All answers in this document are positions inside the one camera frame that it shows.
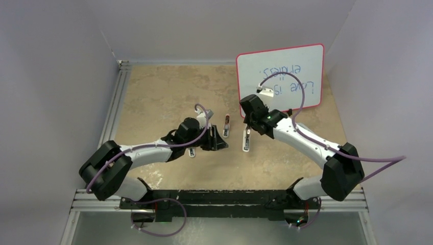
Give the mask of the pink and white stapler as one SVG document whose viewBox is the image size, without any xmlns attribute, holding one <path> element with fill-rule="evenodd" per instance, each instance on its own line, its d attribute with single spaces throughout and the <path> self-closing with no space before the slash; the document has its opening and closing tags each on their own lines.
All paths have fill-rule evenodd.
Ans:
<svg viewBox="0 0 433 245">
<path fill-rule="evenodd" d="M 223 127 L 223 137 L 227 138 L 229 136 L 229 130 L 230 130 L 230 115 L 227 113 L 225 115 L 225 122 Z"/>
</svg>

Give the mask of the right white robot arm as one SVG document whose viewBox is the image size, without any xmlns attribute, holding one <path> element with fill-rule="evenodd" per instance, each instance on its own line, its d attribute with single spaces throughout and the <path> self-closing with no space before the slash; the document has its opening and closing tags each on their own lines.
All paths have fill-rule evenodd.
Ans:
<svg viewBox="0 0 433 245">
<path fill-rule="evenodd" d="M 257 95 L 248 95 L 239 104 L 245 113 L 245 124 L 260 135 L 288 144 L 322 169 L 320 176 L 300 178 L 287 189 L 286 200 L 290 206 L 298 208 L 310 198 L 326 195 L 343 201 L 363 180 L 361 162 L 346 157 L 358 156 L 353 145 L 338 145 L 294 126 L 292 118 L 279 110 L 269 110 Z"/>
</svg>

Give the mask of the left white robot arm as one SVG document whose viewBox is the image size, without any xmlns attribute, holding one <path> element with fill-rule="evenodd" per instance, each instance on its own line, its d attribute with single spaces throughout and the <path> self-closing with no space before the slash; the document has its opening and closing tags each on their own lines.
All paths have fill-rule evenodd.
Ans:
<svg viewBox="0 0 433 245">
<path fill-rule="evenodd" d="M 119 145 L 114 140 L 106 141 L 82 165 L 79 175 L 87 185 L 86 192 L 99 201 L 116 195 L 145 209 L 152 203 L 153 191 L 142 178 L 128 177 L 131 169 L 174 161 L 190 148 L 218 151 L 228 146 L 215 125 L 188 117 L 177 129 L 152 143 Z"/>
</svg>

